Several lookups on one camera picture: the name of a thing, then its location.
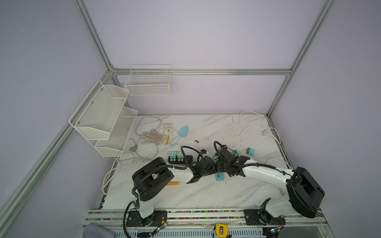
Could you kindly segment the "green plug adapter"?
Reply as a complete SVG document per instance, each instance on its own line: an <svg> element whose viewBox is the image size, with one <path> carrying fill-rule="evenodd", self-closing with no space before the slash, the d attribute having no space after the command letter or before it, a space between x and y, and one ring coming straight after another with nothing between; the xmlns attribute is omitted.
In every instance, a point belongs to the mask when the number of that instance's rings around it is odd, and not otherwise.
<svg viewBox="0 0 381 238"><path fill-rule="evenodd" d="M235 150L235 154L237 155L237 157L241 156L242 155L242 152L239 151L239 150Z"/></svg>

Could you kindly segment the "teal plug adapter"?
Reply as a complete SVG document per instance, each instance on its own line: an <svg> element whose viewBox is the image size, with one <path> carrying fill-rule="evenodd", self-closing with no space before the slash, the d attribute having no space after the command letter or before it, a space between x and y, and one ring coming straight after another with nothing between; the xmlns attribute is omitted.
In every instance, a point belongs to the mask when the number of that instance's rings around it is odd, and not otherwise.
<svg viewBox="0 0 381 238"><path fill-rule="evenodd" d="M255 154L255 150L254 150L253 148L248 147L248 148L246 149L246 154L247 154L247 155L250 155L250 156L254 156L254 154Z"/></svg>

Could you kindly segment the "black power strip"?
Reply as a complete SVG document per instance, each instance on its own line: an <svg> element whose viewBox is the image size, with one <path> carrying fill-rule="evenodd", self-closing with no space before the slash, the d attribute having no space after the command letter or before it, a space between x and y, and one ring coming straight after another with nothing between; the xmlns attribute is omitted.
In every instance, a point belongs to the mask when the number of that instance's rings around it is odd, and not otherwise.
<svg viewBox="0 0 381 238"><path fill-rule="evenodd" d="M193 162L193 156L192 155L187 155L186 159L188 161L188 164L191 164ZM170 158L168 157L168 163L172 165L185 165L185 158Z"/></svg>

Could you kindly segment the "orange power strip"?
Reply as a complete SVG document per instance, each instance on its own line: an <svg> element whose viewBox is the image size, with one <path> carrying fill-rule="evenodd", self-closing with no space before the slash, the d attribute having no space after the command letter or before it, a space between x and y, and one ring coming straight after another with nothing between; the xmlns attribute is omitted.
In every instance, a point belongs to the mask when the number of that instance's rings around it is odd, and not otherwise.
<svg viewBox="0 0 381 238"><path fill-rule="evenodd" d="M178 182L178 181L171 181L167 184L167 186L174 186L174 185L179 185L179 184L180 184L180 182Z"/></svg>

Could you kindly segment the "teal power strip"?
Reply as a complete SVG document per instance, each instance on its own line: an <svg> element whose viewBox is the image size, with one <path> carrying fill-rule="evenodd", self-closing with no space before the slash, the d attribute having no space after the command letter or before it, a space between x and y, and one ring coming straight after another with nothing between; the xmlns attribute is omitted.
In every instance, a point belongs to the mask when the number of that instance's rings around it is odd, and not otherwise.
<svg viewBox="0 0 381 238"><path fill-rule="evenodd" d="M225 174L224 173L216 173L215 179L216 179L216 181L224 181L225 180Z"/></svg>

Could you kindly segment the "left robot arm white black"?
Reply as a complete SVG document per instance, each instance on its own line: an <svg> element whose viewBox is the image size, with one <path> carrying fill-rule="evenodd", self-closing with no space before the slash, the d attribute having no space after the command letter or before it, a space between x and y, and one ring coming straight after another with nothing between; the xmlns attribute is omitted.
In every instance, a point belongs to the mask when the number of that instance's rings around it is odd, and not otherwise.
<svg viewBox="0 0 381 238"><path fill-rule="evenodd" d="M216 173L216 163L205 150L181 146L180 151L184 165L168 164L158 157L133 174L132 194L135 200L129 203L125 212L129 218L139 219L140 226L149 226L157 221L152 199L170 182L192 184Z"/></svg>

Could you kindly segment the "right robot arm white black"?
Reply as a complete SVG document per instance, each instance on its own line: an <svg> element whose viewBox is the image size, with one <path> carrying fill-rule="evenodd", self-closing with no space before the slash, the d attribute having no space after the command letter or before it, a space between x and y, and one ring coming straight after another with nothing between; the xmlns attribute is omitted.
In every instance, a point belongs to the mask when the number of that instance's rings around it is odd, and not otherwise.
<svg viewBox="0 0 381 238"><path fill-rule="evenodd" d="M311 219L322 215L318 210L325 192L306 169L282 169L251 161L247 156L236 157L218 141L214 141L213 146L218 161L230 177L259 179L285 191L284 195L267 198L262 203L258 211L261 223L268 224L272 219L292 213Z"/></svg>

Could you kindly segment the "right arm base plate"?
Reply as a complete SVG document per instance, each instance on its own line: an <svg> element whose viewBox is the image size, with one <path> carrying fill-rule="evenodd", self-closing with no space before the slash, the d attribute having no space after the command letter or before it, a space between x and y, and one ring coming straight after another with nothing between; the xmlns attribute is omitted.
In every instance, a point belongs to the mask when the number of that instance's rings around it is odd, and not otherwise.
<svg viewBox="0 0 381 238"><path fill-rule="evenodd" d="M244 217L247 225L285 225L283 216L272 217L265 210L260 209L246 209L244 210Z"/></svg>

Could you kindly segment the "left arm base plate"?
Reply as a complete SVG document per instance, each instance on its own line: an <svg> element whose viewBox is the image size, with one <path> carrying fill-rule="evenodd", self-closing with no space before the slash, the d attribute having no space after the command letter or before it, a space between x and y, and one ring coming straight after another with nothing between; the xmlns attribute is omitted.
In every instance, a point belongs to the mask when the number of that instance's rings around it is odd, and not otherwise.
<svg viewBox="0 0 381 238"><path fill-rule="evenodd" d="M158 227L167 220L167 211L157 210L146 218L142 218L137 210L133 210L127 214L127 227Z"/></svg>

